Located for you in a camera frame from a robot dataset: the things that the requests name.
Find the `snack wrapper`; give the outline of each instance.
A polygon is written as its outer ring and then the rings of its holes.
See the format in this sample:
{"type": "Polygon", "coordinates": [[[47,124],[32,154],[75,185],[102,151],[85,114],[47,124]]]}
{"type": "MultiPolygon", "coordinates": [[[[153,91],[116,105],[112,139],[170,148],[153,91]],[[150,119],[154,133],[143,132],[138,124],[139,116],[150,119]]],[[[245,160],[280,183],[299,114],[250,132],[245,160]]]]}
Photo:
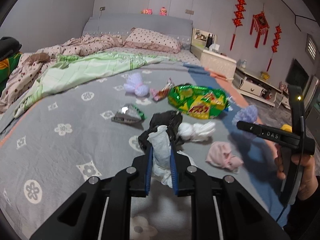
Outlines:
{"type": "Polygon", "coordinates": [[[171,78],[169,78],[169,80],[167,81],[163,89],[161,90],[150,89],[150,94],[152,95],[154,101],[159,101],[165,98],[173,87],[174,87],[174,83],[172,82],[171,78]]]}
{"type": "Polygon", "coordinates": [[[168,101],[181,112],[199,119],[215,118],[229,106],[224,90],[189,84],[172,88],[168,101]]]}
{"type": "Polygon", "coordinates": [[[142,122],[145,118],[144,113],[135,105],[125,104],[118,110],[118,112],[116,112],[115,116],[111,118],[111,121],[135,124],[142,122]]]}

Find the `bed headboard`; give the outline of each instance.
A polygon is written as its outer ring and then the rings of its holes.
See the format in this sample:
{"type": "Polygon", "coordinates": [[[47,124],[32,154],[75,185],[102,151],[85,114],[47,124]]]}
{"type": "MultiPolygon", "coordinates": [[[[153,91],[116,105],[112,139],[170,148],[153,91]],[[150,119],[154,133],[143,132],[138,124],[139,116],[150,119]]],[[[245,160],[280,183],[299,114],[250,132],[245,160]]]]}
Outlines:
{"type": "Polygon", "coordinates": [[[133,27],[160,32],[180,41],[184,48],[191,43],[192,20],[172,16],[137,14],[137,13],[108,13],[100,17],[90,17],[83,29],[83,34],[111,33],[127,35],[133,27]]]}

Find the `thermos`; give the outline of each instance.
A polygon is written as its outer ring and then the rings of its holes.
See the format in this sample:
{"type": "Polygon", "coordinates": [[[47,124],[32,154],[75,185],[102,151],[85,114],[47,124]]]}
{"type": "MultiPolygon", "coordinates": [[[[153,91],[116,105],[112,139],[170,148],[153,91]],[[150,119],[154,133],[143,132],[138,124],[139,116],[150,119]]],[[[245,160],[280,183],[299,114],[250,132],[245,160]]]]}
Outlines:
{"type": "Polygon", "coordinates": [[[211,33],[209,33],[208,38],[207,38],[207,43],[205,45],[206,48],[209,48],[211,46],[212,38],[213,38],[213,35],[211,33]]]}

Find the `black tv screen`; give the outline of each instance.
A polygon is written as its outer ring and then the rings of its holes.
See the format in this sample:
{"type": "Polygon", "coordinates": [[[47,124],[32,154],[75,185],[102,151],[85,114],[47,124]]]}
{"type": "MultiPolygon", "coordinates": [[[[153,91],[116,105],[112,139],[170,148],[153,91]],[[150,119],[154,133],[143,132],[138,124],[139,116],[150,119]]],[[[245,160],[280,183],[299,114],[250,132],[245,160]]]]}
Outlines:
{"type": "Polygon", "coordinates": [[[309,75],[306,73],[300,63],[295,59],[291,64],[285,81],[290,85],[301,87],[303,91],[308,83],[308,79],[309,75]]]}

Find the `red chinese knot decoration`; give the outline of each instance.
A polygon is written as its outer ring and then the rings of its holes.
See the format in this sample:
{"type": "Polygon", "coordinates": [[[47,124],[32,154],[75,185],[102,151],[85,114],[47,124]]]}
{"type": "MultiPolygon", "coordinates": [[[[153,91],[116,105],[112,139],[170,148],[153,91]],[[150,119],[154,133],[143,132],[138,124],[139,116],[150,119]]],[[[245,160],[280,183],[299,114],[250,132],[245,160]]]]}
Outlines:
{"type": "Polygon", "coordinates": [[[265,45],[266,42],[267,42],[267,37],[268,37],[268,29],[270,27],[268,25],[266,17],[264,16],[264,11],[263,10],[261,11],[261,13],[253,15],[250,35],[252,35],[253,28],[255,28],[255,30],[258,32],[258,36],[257,36],[255,47],[258,48],[261,35],[266,35],[264,37],[264,41],[263,41],[263,45],[265,45]]]}
{"type": "Polygon", "coordinates": [[[234,43],[235,38],[236,38],[237,27],[242,26],[241,20],[244,19],[244,16],[243,16],[242,12],[245,12],[244,5],[247,5],[244,0],[238,0],[238,4],[236,4],[236,7],[238,9],[237,11],[234,12],[235,15],[236,15],[236,18],[232,19],[233,23],[236,26],[236,29],[235,29],[235,33],[233,34],[233,37],[232,37],[230,50],[232,50],[232,46],[233,46],[233,43],[234,43]]]}
{"type": "Polygon", "coordinates": [[[275,33],[275,39],[273,39],[273,45],[271,46],[271,49],[272,49],[272,56],[271,56],[271,59],[269,61],[269,65],[268,65],[268,68],[267,68],[267,72],[270,68],[270,65],[271,65],[271,62],[272,62],[272,58],[273,58],[273,54],[277,53],[278,52],[278,49],[277,47],[279,46],[279,39],[280,38],[280,33],[282,33],[281,31],[281,28],[280,28],[280,25],[276,26],[276,33],[275,33]]]}

